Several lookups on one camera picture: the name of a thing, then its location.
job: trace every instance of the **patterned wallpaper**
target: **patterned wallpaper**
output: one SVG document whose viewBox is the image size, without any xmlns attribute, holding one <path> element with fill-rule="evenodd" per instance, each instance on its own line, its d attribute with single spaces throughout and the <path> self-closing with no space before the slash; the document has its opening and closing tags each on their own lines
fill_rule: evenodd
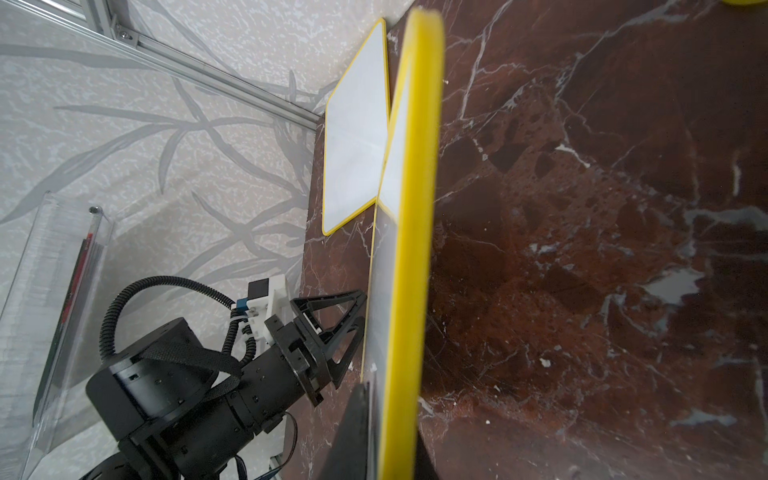
<svg viewBox="0 0 768 480">
<path fill-rule="evenodd" d="M 0 304 L 35 209 L 51 190 L 100 204 L 116 221 L 101 311 L 129 283 L 175 274 L 237 298 L 247 282 L 300 281 L 314 132 L 118 58 L 0 4 Z M 283 93 L 296 96 L 295 84 Z M 157 288 L 132 300 L 118 349 L 184 316 L 219 348 L 228 312 Z M 88 334 L 96 348 L 96 331 Z M 101 423 L 44 459 L 36 478 L 79 478 L 113 448 Z M 282 429 L 244 452 L 251 474 L 282 450 Z M 233 468 L 223 478 L 234 478 Z"/>
<path fill-rule="evenodd" d="M 307 110 L 328 93 L 378 18 L 412 0 L 114 0 L 125 26 L 241 77 Z"/>
</svg>

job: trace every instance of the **black cable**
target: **black cable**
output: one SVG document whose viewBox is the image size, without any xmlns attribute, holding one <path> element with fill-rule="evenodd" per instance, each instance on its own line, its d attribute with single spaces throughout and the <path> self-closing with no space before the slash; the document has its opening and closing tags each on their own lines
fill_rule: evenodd
<svg viewBox="0 0 768 480">
<path fill-rule="evenodd" d="M 235 466 L 237 467 L 237 480 L 248 480 L 248 469 L 239 455 L 235 455 Z"/>
<path fill-rule="evenodd" d="M 237 310 L 232 310 L 230 318 L 235 316 L 243 316 L 243 314 Z M 227 327 L 227 334 L 224 336 L 224 344 L 221 346 L 222 353 L 226 353 L 227 355 L 232 353 L 232 347 L 235 346 L 235 339 L 237 338 L 237 329 L 239 326 L 239 320 L 230 320 L 230 325 Z"/>
<path fill-rule="evenodd" d="M 202 283 L 189 280 L 188 278 L 181 278 L 180 276 L 149 276 L 148 278 L 133 282 L 131 285 L 126 286 L 123 291 L 114 298 L 112 304 L 107 309 L 107 313 L 104 315 L 104 321 L 101 323 L 101 331 L 99 332 L 98 339 L 98 351 L 102 362 L 114 355 L 114 331 L 117 329 L 118 318 L 120 317 L 120 312 L 123 311 L 125 304 L 128 303 L 128 300 L 130 300 L 131 297 L 140 291 L 149 288 L 150 286 L 157 285 L 182 286 L 194 290 L 209 296 L 228 309 L 231 309 L 232 304 L 234 303 L 230 297 L 210 288 L 208 285 L 203 285 Z M 237 324 L 235 325 L 235 335 L 237 335 Z"/>
<path fill-rule="evenodd" d="M 299 425 L 296 423 L 296 417 L 291 415 L 290 412 L 285 412 L 284 415 L 288 415 L 290 419 L 293 420 L 293 444 L 290 447 L 290 452 L 288 452 L 288 458 L 286 458 L 285 462 L 279 464 L 272 470 L 269 470 L 264 475 L 256 477 L 254 480 L 271 480 L 272 478 L 275 478 L 275 475 L 277 475 L 278 472 L 286 466 L 286 463 L 290 462 L 291 457 L 293 457 L 293 451 L 296 450 L 296 442 L 299 441 Z"/>
<path fill-rule="evenodd" d="M 250 324 L 246 323 L 243 327 L 243 334 L 251 335 L 252 333 L 253 331 L 250 329 Z M 251 363 L 254 358 L 256 358 L 256 339 L 254 339 L 252 336 L 248 336 L 245 339 L 245 355 L 243 355 L 243 359 L 240 361 L 240 368 L 243 368 L 244 366 Z"/>
</svg>

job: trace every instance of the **yellow plate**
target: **yellow plate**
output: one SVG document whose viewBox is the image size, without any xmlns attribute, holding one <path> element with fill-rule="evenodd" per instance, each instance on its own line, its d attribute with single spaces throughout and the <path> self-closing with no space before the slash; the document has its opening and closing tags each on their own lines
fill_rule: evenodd
<svg viewBox="0 0 768 480">
<path fill-rule="evenodd" d="M 372 390 L 377 478 L 413 478 L 421 389 L 445 36 L 414 9 L 402 45 L 376 198 L 363 380 Z"/>
</svg>

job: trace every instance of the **marble surface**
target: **marble surface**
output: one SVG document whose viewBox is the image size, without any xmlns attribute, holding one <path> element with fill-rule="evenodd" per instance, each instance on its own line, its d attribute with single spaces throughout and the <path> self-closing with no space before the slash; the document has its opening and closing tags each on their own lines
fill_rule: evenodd
<svg viewBox="0 0 768 480">
<path fill-rule="evenodd" d="M 448 45 L 419 416 L 441 478 L 765 478 L 768 8 L 416 4 Z M 370 210 L 319 231 L 317 139 L 305 294 L 369 267 Z M 284 478 L 319 471 L 354 367 L 296 406 Z"/>
</svg>

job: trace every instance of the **white board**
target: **white board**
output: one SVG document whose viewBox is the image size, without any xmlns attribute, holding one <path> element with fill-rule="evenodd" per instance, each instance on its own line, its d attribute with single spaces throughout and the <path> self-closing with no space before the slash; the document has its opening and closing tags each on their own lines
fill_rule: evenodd
<svg viewBox="0 0 768 480">
<path fill-rule="evenodd" d="M 323 233 L 330 235 L 376 200 L 389 120 L 386 26 L 380 19 L 326 107 Z"/>
</svg>

